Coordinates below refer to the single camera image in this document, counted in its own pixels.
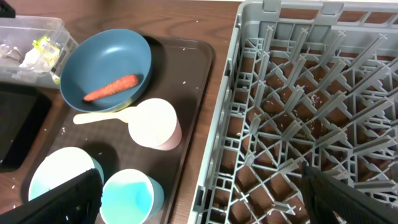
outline black tray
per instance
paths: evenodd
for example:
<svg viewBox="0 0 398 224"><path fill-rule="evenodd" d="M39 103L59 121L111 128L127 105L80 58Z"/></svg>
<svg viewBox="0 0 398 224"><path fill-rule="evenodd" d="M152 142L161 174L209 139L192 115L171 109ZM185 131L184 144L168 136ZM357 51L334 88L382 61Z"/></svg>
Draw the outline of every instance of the black tray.
<svg viewBox="0 0 398 224"><path fill-rule="evenodd" d="M105 181L122 169L142 171L158 181L165 192L161 211L146 223L168 223L214 51L209 44L195 40L160 37L146 37L146 40L152 51L152 79L133 105L149 98L170 102L180 121L181 143L171 151L142 147L131 139L126 123L114 119L75 125L72 120L79 112L71 110L49 154L63 147L80 147L101 164ZM96 223L104 223L99 214Z"/></svg>
<svg viewBox="0 0 398 224"><path fill-rule="evenodd" d="M21 166L50 108L34 87L0 82L0 172Z"/></svg>

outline plastic container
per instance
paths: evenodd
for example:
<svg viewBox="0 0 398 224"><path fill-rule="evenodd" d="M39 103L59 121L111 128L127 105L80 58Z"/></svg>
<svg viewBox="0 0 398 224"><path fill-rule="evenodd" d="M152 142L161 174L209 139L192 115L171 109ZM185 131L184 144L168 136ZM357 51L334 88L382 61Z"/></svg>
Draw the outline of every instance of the plastic container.
<svg viewBox="0 0 398 224"><path fill-rule="evenodd" d="M143 172L125 169L109 178L101 201L99 212L105 223L143 223L162 208L164 191Z"/></svg>
<svg viewBox="0 0 398 224"><path fill-rule="evenodd" d="M188 223L309 223L303 161L398 207L397 19L388 3L243 2Z"/></svg>
<svg viewBox="0 0 398 224"><path fill-rule="evenodd" d="M64 28L63 21L58 18L35 16L0 18L0 45L17 47L23 57L33 49L33 40L38 40L45 34L49 37L51 45L56 45L60 49L55 65L51 68L44 66L43 55L51 51L50 47L46 47L31 66L22 68L17 65L0 64L0 82L59 88L53 82L51 75L60 76L69 54L78 46Z"/></svg>

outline blue bowl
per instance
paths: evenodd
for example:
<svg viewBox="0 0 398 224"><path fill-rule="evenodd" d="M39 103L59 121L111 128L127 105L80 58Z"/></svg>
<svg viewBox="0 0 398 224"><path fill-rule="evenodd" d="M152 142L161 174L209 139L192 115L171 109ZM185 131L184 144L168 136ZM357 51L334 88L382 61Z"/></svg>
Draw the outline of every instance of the blue bowl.
<svg viewBox="0 0 398 224"><path fill-rule="evenodd" d="M83 112L123 109L146 89L151 62L149 44L138 33L126 29L100 32L71 54L62 72L61 94L72 108ZM138 86L92 103L83 101L85 95L129 74L138 75Z"/></svg>

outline bowl rim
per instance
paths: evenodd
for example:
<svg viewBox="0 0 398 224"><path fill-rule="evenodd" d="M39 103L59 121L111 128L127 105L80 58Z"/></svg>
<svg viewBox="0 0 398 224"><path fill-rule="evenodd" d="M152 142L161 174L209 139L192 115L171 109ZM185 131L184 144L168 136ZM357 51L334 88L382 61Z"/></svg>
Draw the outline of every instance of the bowl rim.
<svg viewBox="0 0 398 224"><path fill-rule="evenodd" d="M93 112L109 112L109 111L118 109L118 108L119 108L120 106L122 106L128 99L131 98L131 96L126 97L126 98L123 99L120 103L118 103L118 104L116 104L116 105L114 105L114 106L111 106L111 107L109 107L109 108L102 109L102 110L83 110L83 109L81 109L81 108L79 108L79 107L76 107L75 105L72 105L72 104L65 98L65 95L63 94L63 91L62 91L62 77L63 77L63 72L65 71L65 67L67 67L67 65L68 65L69 59L71 59L74 55L78 54L78 48L79 48L79 47L81 47L81 46L84 45L85 43L89 42L90 40L96 38L97 36L99 36L99 35L104 35L104 34L106 34L106 33L108 33L108 32L128 32L128 33L132 33L132 34L134 34L134 35L137 35L138 38L140 38L140 39L143 40L143 43L145 43L145 48L147 48L147 51L149 52L149 68L148 68L148 71L146 71L146 74L147 74L146 76L147 76L147 78L150 78L150 77L148 77L148 76L150 75L151 68L152 68L152 51L150 50L150 45L149 45L148 41L144 38L144 36L140 35L140 34L137 33L137 32L134 32L133 30L129 30L129 29L109 29L109 30L104 30L104 31L102 31L102 32L99 32L99 33L97 33L97 34L95 34L95 35L92 35L91 37L87 38L86 40L84 40L84 41L83 41L83 42L70 54L68 60L67 60L66 63L65 63L65 66L63 67L63 70L62 70L62 72L61 72L60 84L59 84L60 92L61 92L62 98L65 100L65 102L67 102L68 105L71 106L73 109L76 109L76 110L81 111L81 112L86 112L86 113L93 113Z"/></svg>
<svg viewBox="0 0 398 224"><path fill-rule="evenodd" d="M80 149L79 147L63 147L53 153L51 153L49 156L47 156L43 162L39 165L39 167L36 169L36 171L33 174L32 180L30 181L29 184L29 190L28 190L28 201L33 200L34 198L32 198L32 184L35 184L37 181L40 181L40 178L43 177L43 174L45 173L45 168L47 168L47 164L49 163L49 160L51 159L51 157L57 156L61 153L65 153L65 151L71 151L71 150L76 150L76 151L81 151L84 152L84 154L87 155L87 164L89 164L91 166L92 169L95 168L95 164L93 161L93 158L84 150Z"/></svg>

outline pink cup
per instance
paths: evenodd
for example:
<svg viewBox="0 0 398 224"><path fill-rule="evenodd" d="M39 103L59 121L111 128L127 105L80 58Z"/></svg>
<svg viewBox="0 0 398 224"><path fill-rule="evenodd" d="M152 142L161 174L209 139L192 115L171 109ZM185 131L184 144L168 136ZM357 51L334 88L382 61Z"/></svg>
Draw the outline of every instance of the pink cup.
<svg viewBox="0 0 398 224"><path fill-rule="evenodd" d="M137 119L129 123L129 133L140 146L167 151L180 144L180 123L169 102L159 98L143 101L134 115Z"/></svg>

